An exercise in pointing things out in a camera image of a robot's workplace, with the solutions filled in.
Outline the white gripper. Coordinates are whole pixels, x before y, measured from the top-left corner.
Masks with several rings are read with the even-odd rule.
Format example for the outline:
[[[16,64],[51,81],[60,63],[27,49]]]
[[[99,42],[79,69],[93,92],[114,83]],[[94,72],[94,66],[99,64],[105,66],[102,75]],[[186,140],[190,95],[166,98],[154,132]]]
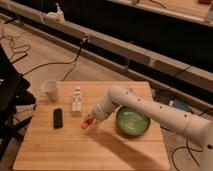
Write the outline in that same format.
[[[97,102],[92,108],[92,114],[85,117],[85,121],[91,120],[91,124],[99,124],[100,121],[106,120],[112,113],[111,105],[104,101]]]

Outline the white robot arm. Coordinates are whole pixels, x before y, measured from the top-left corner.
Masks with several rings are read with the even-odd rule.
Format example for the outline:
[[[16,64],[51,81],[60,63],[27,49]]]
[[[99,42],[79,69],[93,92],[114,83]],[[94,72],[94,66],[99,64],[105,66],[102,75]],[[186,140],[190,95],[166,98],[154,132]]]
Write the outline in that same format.
[[[162,103],[135,96],[128,85],[113,85],[94,104],[88,118],[102,122],[119,106],[143,113],[203,149],[200,171],[213,171],[213,121]]]

